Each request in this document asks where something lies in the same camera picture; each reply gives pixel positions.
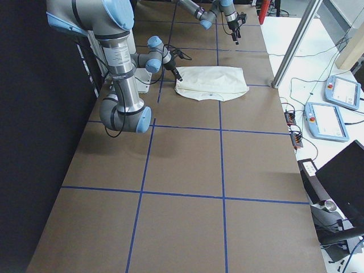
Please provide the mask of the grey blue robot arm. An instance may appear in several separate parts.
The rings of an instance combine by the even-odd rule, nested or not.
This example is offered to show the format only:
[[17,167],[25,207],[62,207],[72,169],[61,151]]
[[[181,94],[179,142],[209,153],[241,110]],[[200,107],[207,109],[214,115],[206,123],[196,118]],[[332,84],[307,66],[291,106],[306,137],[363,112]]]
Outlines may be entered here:
[[114,131],[145,133],[152,112],[139,97],[135,71],[145,68],[156,73],[160,67],[181,80],[170,51],[158,36],[147,41],[148,54],[131,54],[127,39],[134,26],[130,1],[47,1],[48,24],[71,35],[87,36],[93,31],[101,45],[113,88],[102,100],[100,119]]
[[246,23],[247,14],[244,12],[238,13],[233,1],[213,1],[209,10],[205,10],[202,6],[190,0],[177,1],[177,4],[192,14],[206,30],[211,28],[218,14],[223,13],[231,31],[228,35],[231,36],[236,45],[239,44],[241,38],[240,27]]

